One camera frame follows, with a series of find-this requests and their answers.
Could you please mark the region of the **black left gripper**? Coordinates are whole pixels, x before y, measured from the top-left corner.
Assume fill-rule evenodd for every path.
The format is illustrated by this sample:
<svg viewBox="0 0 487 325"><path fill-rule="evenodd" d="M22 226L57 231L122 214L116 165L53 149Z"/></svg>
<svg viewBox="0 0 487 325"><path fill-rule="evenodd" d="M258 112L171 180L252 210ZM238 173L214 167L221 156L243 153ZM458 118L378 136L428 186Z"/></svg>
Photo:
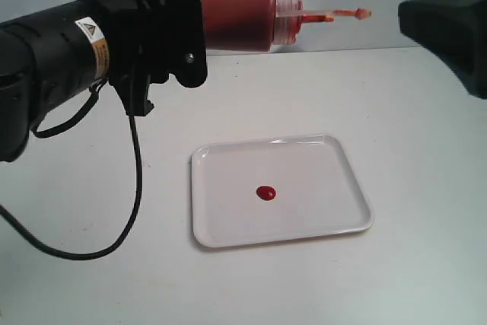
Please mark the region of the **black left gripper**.
<svg viewBox="0 0 487 325"><path fill-rule="evenodd" d="M110 54L108 80L129 116L147 116L151 84L185 88L208 76L201 0L92 0Z"/></svg>

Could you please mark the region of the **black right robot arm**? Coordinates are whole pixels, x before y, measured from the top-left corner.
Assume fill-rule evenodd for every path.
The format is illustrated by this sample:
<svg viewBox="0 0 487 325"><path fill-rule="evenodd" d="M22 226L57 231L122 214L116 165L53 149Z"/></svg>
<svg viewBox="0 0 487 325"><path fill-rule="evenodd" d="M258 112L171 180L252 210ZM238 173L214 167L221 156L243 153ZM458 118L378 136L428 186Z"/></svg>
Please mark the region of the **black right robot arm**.
<svg viewBox="0 0 487 325"><path fill-rule="evenodd" d="M486 0L407 0L401 33L438 57L469 94L486 99Z"/></svg>

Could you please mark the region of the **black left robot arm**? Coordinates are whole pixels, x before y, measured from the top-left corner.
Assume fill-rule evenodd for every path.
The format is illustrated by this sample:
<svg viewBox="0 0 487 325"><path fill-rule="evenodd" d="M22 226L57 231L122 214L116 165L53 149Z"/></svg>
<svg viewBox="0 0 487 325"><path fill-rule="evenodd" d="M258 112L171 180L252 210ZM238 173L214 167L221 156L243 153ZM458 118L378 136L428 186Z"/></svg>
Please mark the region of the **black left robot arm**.
<svg viewBox="0 0 487 325"><path fill-rule="evenodd" d="M151 84L207 79L201 0L76 0L1 25L1 159L16 160L46 114L106 81L127 114L152 111Z"/></svg>

